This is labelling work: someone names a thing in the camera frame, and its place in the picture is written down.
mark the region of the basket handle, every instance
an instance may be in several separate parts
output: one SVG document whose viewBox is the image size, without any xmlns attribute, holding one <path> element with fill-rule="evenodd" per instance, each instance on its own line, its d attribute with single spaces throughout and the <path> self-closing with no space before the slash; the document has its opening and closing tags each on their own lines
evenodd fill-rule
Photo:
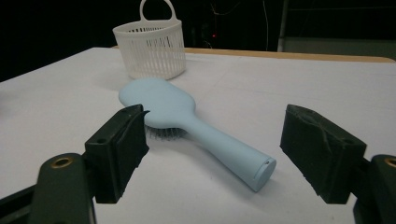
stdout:
<svg viewBox="0 0 396 224">
<path fill-rule="evenodd" d="M 172 11 L 172 17 L 171 17 L 171 19 L 169 19 L 169 21 L 176 21 L 177 18 L 176 18 L 175 9 L 173 8 L 172 3 L 169 0 L 163 0 L 163 1 L 165 1 L 165 3 L 168 4 L 168 6 L 171 8 L 171 11 Z M 140 20 L 141 21 L 147 21 L 145 15 L 143 15 L 143 5 L 145 5 L 145 3 L 146 3 L 146 0 L 142 0 L 140 2 Z"/>
</svg>

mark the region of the light blue hairbrush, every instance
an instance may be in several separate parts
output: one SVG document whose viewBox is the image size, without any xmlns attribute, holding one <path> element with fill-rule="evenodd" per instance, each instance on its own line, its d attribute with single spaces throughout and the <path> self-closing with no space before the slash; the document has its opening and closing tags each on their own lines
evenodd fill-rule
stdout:
<svg viewBox="0 0 396 224">
<path fill-rule="evenodd" d="M 123 105 L 143 105 L 150 112 L 146 125 L 154 129 L 182 129 L 239 176 L 259 191 L 275 170 L 276 160 L 222 133 L 195 116 L 195 101 L 168 81 L 139 78 L 120 90 Z"/>
</svg>

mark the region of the white tabletop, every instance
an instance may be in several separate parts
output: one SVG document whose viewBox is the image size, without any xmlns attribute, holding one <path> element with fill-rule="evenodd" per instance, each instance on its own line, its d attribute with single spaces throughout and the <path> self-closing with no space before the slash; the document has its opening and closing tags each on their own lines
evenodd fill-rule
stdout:
<svg viewBox="0 0 396 224">
<path fill-rule="evenodd" d="M 0 198 L 32 186 L 47 159 L 84 143 L 122 108 L 132 81 L 118 49 L 93 48 L 0 83 Z M 188 136 L 148 139 L 150 151 L 98 223 L 354 223 L 323 202 L 279 147 L 287 104 L 317 111 L 365 142 L 365 158 L 395 155 L 396 64 L 187 54 L 170 80 L 197 116 L 277 159 L 255 193 Z"/>
</svg>

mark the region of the white plastic basket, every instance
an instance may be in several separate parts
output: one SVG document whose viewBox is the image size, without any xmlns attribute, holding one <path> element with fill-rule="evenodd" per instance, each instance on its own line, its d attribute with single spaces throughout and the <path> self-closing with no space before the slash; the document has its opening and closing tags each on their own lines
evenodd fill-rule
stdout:
<svg viewBox="0 0 396 224">
<path fill-rule="evenodd" d="M 143 15 L 146 0 L 140 3 L 140 21 L 113 29 L 122 59 L 132 78 L 169 79 L 186 69 L 181 21 L 169 0 L 172 17 L 165 21 L 148 21 Z"/>
</svg>

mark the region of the black mount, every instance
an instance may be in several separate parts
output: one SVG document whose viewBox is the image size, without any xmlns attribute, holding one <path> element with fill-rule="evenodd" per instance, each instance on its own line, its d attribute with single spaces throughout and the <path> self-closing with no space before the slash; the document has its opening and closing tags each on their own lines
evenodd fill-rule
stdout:
<svg viewBox="0 0 396 224">
<path fill-rule="evenodd" d="M 85 143 L 84 154 L 44 162 L 35 186 L 0 201 L 0 223 L 96 223 L 92 198 L 116 203 L 149 151 L 146 113 L 142 105 L 125 107 Z"/>
<path fill-rule="evenodd" d="M 288 105 L 280 147 L 325 203 L 357 197 L 357 224 L 396 223 L 396 157 L 363 158 L 366 144 L 317 112 Z"/>
</svg>

